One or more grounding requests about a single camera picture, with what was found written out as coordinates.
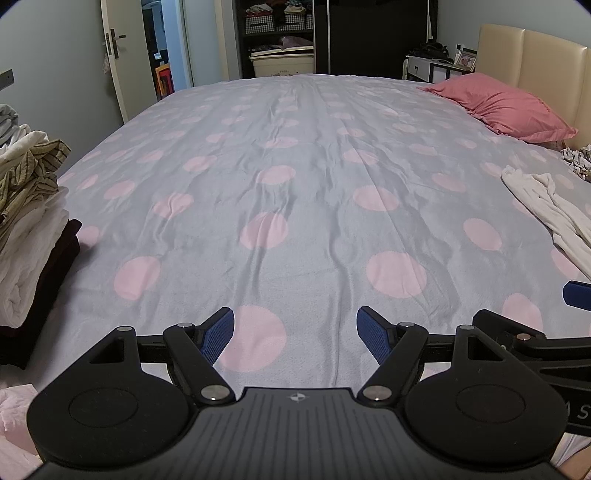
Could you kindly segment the white fleece garment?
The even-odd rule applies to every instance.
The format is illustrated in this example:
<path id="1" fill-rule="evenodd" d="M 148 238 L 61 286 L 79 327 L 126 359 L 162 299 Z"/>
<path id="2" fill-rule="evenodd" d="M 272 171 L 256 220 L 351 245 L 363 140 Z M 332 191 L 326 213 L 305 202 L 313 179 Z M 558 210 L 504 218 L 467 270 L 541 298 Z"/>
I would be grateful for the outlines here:
<path id="1" fill-rule="evenodd" d="M 554 244 L 590 278 L 590 219 L 556 192 L 550 173 L 528 174 L 506 166 L 501 180 L 514 197 L 551 232 Z"/>

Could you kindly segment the folded white clothes stack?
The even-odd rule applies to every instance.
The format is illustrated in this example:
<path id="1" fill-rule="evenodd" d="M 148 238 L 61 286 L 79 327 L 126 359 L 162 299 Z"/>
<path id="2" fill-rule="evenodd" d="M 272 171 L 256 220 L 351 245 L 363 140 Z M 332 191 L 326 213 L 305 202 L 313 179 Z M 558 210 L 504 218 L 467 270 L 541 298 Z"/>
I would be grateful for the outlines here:
<path id="1" fill-rule="evenodd" d="M 21 124 L 11 106 L 1 106 L 1 148 L 32 131 L 39 130 Z M 67 193 L 58 185 L 58 191 L 48 199 L 29 204 L 1 243 L 2 326 L 18 328 L 32 306 L 41 271 L 69 220 Z"/>

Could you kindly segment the patterned black white cloth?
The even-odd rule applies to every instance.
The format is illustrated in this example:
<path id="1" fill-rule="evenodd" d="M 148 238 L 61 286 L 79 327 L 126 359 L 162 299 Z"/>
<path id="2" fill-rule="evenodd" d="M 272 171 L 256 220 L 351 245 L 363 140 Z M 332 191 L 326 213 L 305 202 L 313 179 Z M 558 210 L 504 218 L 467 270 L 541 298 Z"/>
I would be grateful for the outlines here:
<path id="1" fill-rule="evenodd" d="M 580 149 L 564 148 L 561 159 L 568 165 L 570 171 L 580 179 L 591 182 L 591 145 Z"/>

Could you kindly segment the polka dot bed sheet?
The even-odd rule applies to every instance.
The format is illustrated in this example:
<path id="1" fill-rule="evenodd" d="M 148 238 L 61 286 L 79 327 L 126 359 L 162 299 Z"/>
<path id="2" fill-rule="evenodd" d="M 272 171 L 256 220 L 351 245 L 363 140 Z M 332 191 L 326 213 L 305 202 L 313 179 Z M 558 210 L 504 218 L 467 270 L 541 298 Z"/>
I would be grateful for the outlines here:
<path id="1" fill-rule="evenodd" d="M 115 327 L 158 334 L 222 306 L 217 366 L 245 386 L 359 387 L 375 368 L 356 311 L 451 333 L 489 309 L 550 337 L 586 336 L 579 270 L 501 181 L 558 155 L 499 136 L 404 81 L 294 76 L 184 90 L 62 178 L 81 253 L 23 380 L 42 388 Z"/>

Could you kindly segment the pink pillow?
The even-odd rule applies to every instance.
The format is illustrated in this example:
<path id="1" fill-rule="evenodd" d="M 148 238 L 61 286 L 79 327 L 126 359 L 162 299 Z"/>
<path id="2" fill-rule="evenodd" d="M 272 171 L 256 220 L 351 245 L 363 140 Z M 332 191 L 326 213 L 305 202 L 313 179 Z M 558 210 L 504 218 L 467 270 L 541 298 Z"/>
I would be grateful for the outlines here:
<path id="1" fill-rule="evenodd" d="M 482 73 L 421 87 L 462 106 L 499 135 L 532 144 L 570 140 L 578 130 L 537 96 Z"/>

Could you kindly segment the beige padded headboard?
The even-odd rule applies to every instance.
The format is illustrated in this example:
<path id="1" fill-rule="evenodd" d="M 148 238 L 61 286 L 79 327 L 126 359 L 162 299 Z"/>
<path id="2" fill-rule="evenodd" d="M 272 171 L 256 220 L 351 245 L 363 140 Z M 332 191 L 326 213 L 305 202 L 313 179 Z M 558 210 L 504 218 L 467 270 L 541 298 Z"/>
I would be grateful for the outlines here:
<path id="1" fill-rule="evenodd" d="M 483 24 L 476 70 L 547 103 L 578 134 L 572 148 L 590 144 L 590 49 L 523 28 Z"/>

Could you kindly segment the striped olive shirt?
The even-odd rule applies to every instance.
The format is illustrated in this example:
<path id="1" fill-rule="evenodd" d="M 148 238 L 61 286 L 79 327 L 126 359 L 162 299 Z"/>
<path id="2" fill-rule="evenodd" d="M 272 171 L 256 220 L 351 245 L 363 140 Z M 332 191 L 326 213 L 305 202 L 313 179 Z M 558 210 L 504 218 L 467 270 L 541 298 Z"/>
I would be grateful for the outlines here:
<path id="1" fill-rule="evenodd" d="M 49 140 L 42 131 L 1 148 L 1 243 L 29 204 L 58 191 L 56 171 L 70 152 L 63 140 Z"/>

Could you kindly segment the white bedside table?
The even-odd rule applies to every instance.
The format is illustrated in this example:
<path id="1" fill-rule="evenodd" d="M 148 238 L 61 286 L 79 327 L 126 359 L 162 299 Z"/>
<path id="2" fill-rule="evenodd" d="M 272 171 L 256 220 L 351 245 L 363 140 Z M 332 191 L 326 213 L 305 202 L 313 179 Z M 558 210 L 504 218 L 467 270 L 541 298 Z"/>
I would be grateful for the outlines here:
<path id="1" fill-rule="evenodd" d="M 437 84 L 454 77 L 473 73 L 476 68 L 478 52 L 456 45 L 454 58 L 449 56 L 448 49 L 438 43 L 431 42 L 412 51 L 404 60 L 404 80 Z"/>

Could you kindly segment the cream storage box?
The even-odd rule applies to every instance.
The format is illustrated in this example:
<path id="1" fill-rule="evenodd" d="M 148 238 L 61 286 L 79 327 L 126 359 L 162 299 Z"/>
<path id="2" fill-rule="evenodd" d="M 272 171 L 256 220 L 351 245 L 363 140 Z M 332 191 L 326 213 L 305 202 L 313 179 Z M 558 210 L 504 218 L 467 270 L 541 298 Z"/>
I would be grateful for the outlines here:
<path id="1" fill-rule="evenodd" d="M 256 78 L 315 72 L 315 53 L 312 46 L 253 52 L 249 60 Z"/>

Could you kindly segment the white room door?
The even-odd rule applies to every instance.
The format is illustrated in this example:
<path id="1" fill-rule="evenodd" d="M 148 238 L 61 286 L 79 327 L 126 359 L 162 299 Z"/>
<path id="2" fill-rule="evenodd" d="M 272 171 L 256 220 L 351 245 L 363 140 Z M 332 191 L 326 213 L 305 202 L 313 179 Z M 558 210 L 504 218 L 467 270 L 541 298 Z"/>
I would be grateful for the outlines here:
<path id="1" fill-rule="evenodd" d="M 111 77 L 124 123 L 156 102 L 140 0 L 101 0 Z"/>

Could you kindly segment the dark wardrobe shelf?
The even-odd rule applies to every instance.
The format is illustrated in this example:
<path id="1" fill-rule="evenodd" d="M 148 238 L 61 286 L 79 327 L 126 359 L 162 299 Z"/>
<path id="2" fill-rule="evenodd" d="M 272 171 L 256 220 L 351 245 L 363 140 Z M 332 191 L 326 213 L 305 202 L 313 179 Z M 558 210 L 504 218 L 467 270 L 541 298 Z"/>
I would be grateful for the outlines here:
<path id="1" fill-rule="evenodd" d="M 437 38 L 437 1 L 235 1 L 242 76 L 256 75 L 253 53 L 314 47 L 315 73 L 401 79 L 407 55 Z"/>

